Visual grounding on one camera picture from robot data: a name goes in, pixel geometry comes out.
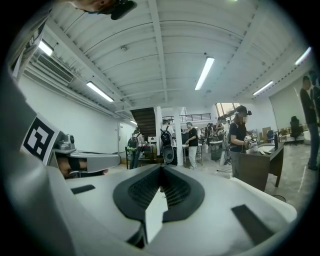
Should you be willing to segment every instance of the air conditioning vent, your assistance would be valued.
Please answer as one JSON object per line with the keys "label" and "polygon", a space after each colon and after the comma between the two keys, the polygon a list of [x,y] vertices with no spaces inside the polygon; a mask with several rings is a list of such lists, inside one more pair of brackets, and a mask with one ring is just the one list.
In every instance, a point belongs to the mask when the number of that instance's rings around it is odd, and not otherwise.
{"label": "air conditioning vent", "polygon": [[68,83],[71,83],[74,79],[74,76],[70,72],[47,55],[40,54],[37,63]]}

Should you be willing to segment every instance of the white pants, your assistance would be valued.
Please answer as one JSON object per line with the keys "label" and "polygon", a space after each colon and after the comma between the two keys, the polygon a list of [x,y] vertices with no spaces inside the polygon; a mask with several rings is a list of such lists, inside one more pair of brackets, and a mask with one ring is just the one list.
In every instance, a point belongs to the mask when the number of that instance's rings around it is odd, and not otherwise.
{"label": "white pants", "polygon": [[189,147],[190,169],[197,168],[197,163],[196,163],[197,148],[198,148],[197,146]]}

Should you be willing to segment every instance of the jeans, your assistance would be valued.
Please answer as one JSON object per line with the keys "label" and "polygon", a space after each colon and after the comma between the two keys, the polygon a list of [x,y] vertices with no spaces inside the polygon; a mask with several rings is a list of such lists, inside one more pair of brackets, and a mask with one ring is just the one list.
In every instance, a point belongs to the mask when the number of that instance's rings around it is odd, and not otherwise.
{"label": "jeans", "polygon": [[141,147],[138,147],[136,151],[131,152],[130,170],[138,167],[140,152]]}
{"label": "jeans", "polygon": [[196,163],[197,149],[198,149],[197,146],[190,146],[189,147],[190,169],[197,168],[197,163]]}
{"label": "jeans", "polygon": [[229,151],[232,160],[232,177],[239,179],[239,157],[240,152]]}
{"label": "jeans", "polygon": [[308,166],[316,167],[318,152],[319,152],[319,144],[320,144],[318,125],[316,123],[309,123],[307,124],[307,126],[310,132],[310,144],[311,144],[311,152],[310,152],[310,159],[308,162]]}

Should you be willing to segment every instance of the white ceiling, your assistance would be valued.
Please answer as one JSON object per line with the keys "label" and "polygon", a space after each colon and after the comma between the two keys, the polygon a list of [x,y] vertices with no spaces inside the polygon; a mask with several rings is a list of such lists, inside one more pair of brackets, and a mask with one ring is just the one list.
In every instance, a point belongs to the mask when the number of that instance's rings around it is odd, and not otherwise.
{"label": "white ceiling", "polygon": [[[269,1],[136,2],[138,7],[118,21],[59,4],[43,36],[54,47],[54,58],[77,74],[67,87],[112,112],[252,102],[257,88],[270,80],[285,87],[289,84],[282,78],[290,73],[292,79],[311,65],[295,69],[307,45]],[[215,62],[202,89],[195,91],[207,56]],[[115,102],[101,98],[86,81]]]}

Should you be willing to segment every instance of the backpack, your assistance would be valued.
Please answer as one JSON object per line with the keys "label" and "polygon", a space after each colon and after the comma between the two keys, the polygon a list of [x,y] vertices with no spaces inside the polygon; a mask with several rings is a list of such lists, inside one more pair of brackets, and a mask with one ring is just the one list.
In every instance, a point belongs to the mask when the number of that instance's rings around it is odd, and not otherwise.
{"label": "backpack", "polygon": [[169,126],[165,130],[161,130],[161,141],[164,147],[171,146],[171,134],[168,132]]}
{"label": "backpack", "polygon": [[141,133],[139,133],[136,137],[132,136],[127,144],[127,150],[128,151],[136,151],[138,149],[139,146],[139,141],[138,141],[138,137],[140,136]]}

